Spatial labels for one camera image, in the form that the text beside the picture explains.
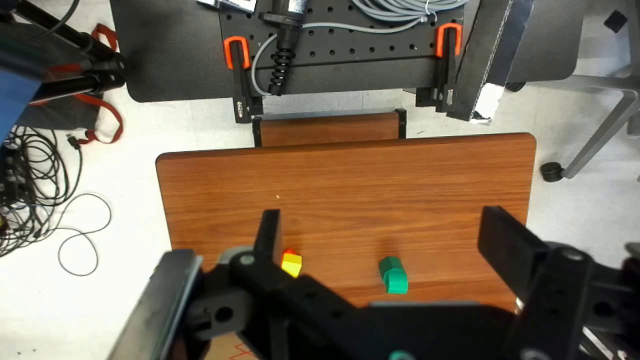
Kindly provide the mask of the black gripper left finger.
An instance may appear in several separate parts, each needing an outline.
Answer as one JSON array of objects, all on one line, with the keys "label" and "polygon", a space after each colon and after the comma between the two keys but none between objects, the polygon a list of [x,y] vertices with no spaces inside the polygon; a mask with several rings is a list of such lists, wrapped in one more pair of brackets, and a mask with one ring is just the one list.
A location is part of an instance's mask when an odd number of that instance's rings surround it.
[{"label": "black gripper left finger", "polygon": [[255,240],[255,257],[263,267],[275,265],[280,254],[280,212],[265,211],[257,240]]}]

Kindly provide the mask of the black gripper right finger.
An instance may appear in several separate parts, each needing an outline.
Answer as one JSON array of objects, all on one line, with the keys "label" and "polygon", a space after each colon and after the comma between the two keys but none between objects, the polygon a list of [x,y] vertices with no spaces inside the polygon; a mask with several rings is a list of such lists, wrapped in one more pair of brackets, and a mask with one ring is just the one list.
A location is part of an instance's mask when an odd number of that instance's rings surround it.
[{"label": "black gripper right finger", "polygon": [[514,297],[524,299],[550,246],[502,206],[484,206],[478,252]]}]

